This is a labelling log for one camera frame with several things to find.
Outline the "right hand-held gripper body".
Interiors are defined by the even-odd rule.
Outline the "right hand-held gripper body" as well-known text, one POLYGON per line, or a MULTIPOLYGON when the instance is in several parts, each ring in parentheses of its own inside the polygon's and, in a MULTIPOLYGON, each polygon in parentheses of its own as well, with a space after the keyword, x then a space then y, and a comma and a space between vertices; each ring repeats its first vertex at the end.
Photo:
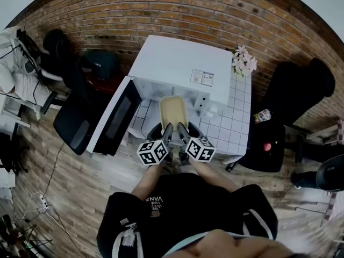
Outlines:
POLYGON ((190 158, 196 162, 210 162, 215 152, 215 146, 208 139, 192 137, 181 146, 179 157, 181 162, 188 162, 190 158))

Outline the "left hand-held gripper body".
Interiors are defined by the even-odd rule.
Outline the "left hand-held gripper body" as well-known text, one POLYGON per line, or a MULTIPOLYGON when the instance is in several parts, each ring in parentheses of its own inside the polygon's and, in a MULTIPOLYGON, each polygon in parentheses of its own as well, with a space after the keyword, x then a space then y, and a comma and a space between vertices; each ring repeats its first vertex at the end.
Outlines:
POLYGON ((137 155, 144 166, 158 165, 162 161, 172 163, 173 151, 168 146, 171 137, 160 138, 158 140, 146 139, 137 150, 137 155))

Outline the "beige plastic tray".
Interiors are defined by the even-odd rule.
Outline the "beige plastic tray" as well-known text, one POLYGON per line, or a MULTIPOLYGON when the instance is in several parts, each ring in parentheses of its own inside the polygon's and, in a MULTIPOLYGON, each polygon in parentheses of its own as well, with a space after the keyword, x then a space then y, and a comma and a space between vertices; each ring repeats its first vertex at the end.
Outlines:
POLYGON ((178 123, 182 123, 185 128, 188 127, 188 116, 184 99, 181 96, 164 97, 159 103, 160 121, 165 130, 171 123, 173 131, 177 132, 178 123))

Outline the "white microwave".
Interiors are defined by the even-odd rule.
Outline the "white microwave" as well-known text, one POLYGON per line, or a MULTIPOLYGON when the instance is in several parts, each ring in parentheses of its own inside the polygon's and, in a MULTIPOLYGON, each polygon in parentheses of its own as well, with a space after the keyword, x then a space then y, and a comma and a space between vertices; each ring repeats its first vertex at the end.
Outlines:
POLYGON ((114 155, 126 133, 145 138, 160 122, 160 100, 184 99, 195 125, 215 118, 230 96, 232 53, 196 42, 150 35, 112 96, 87 145, 114 155))

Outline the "person's left forearm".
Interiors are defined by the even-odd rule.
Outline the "person's left forearm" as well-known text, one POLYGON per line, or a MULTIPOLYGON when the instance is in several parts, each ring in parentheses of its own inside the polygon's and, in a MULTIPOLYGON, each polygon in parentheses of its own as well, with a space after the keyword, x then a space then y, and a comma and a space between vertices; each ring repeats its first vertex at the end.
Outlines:
POLYGON ((132 190, 131 194, 138 197, 140 200, 145 201, 155 189, 161 174, 161 170, 161 165, 150 166, 144 173, 139 183, 132 190))

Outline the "person's right forearm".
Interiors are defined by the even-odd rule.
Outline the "person's right forearm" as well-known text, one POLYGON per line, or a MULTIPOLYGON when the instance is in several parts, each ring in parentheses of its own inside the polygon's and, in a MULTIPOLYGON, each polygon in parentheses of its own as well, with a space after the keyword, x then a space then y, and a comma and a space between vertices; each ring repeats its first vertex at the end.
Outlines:
POLYGON ((226 176, 222 175, 205 162, 198 162, 189 159, 190 164, 194 167, 196 173, 208 184, 226 189, 228 192, 234 192, 239 187, 226 176))

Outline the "table with white grid cloth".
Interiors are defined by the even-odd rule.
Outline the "table with white grid cloth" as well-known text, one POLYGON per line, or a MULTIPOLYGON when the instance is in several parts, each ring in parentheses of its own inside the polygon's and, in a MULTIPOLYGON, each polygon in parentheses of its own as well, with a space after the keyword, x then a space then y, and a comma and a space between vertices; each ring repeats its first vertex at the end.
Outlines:
MULTIPOLYGON (((191 106, 191 99, 185 99, 187 119, 197 126, 217 148, 217 153, 243 156, 248 146, 251 78, 231 75, 230 93, 227 105, 213 117, 198 113, 191 106)), ((145 139, 151 129, 160 122, 159 102, 144 99, 132 118, 128 133, 145 139)))

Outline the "person's black t-shirt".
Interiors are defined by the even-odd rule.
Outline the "person's black t-shirt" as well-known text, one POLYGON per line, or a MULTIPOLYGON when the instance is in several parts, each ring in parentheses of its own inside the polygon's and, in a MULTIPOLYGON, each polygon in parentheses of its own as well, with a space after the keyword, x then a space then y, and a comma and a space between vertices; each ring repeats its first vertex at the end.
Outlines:
POLYGON ((163 258, 212 230, 276 239, 278 220, 258 185, 233 192, 192 173, 163 175, 145 199, 112 194, 97 234, 103 258, 163 258))

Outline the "drink can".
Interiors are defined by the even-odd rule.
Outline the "drink can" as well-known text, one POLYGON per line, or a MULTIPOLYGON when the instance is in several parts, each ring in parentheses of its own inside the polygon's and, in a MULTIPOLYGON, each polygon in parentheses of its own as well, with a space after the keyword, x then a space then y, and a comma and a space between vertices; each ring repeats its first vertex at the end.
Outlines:
POLYGON ((262 123, 264 121, 269 121, 270 119, 271 119, 271 113, 268 109, 264 109, 254 114, 254 121, 256 124, 262 123))

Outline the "red bag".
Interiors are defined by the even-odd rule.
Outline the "red bag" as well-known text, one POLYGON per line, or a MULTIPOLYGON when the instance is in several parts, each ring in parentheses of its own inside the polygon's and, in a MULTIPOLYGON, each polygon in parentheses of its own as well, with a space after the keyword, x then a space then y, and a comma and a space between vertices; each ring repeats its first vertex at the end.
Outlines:
POLYGON ((85 78, 97 91, 107 94, 114 94, 121 84, 123 77, 119 75, 110 76, 105 80, 101 80, 93 73, 84 73, 85 78))

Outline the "black office chair with headrest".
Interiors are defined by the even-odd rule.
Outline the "black office chair with headrest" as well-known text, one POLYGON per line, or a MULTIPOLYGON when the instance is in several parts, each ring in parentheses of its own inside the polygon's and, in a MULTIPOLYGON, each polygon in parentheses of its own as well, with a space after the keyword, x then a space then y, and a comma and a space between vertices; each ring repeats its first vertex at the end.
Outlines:
POLYGON ((81 155, 91 137, 91 104, 82 67, 61 29, 48 32, 43 47, 48 53, 41 54, 42 70, 61 77, 65 86, 71 90, 68 98, 59 103, 61 109, 53 126, 66 145, 75 154, 81 155))

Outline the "pink artificial flowers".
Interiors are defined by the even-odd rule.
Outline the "pink artificial flowers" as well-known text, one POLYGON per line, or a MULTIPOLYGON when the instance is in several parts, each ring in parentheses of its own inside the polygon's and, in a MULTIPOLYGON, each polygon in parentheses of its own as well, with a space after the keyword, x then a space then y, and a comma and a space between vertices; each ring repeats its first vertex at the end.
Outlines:
POLYGON ((232 67, 236 75, 249 76, 257 69, 257 59, 248 53, 245 46, 239 46, 234 52, 232 67))

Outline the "teal bag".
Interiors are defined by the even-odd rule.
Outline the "teal bag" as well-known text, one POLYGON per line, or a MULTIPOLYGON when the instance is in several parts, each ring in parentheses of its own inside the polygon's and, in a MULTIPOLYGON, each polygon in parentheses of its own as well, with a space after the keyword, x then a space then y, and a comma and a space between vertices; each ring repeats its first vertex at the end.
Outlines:
POLYGON ((110 51, 93 49, 87 50, 80 57, 80 64, 84 69, 90 69, 100 80, 107 80, 120 71, 118 57, 110 51))

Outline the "black high-back office chair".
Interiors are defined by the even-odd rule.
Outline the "black high-back office chair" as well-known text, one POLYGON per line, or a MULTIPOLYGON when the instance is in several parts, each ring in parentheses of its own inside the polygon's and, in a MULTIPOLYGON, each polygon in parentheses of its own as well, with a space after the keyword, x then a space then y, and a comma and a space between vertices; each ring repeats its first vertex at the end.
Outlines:
POLYGON ((334 89, 335 78, 320 59, 313 58, 306 66, 292 62, 279 63, 266 94, 259 102, 254 101, 250 110, 254 115, 268 109, 271 119, 258 124, 251 119, 246 154, 235 162, 226 162, 226 171, 230 173, 240 164, 251 170, 279 172, 284 151, 290 146, 286 142, 285 128, 292 127, 308 109, 323 98, 330 97, 334 89), (271 143, 268 152, 263 149, 266 142, 271 143))

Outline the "wooden bench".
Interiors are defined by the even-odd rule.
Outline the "wooden bench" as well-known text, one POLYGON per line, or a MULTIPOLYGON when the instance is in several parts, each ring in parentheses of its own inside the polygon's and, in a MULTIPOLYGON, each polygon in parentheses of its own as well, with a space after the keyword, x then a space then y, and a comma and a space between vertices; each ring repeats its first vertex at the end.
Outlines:
POLYGON ((344 120, 339 119, 335 125, 308 134, 306 139, 322 140, 324 145, 344 145, 344 120))

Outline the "black round chair back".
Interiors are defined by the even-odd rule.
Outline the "black round chair back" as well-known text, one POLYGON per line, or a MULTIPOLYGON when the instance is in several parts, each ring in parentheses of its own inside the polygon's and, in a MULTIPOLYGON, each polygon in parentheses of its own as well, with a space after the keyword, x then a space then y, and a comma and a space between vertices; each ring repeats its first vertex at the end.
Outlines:
POLYGON ((319 189, 329 192, 344 191, 344 154, 325 161, 317 171, 319 189))

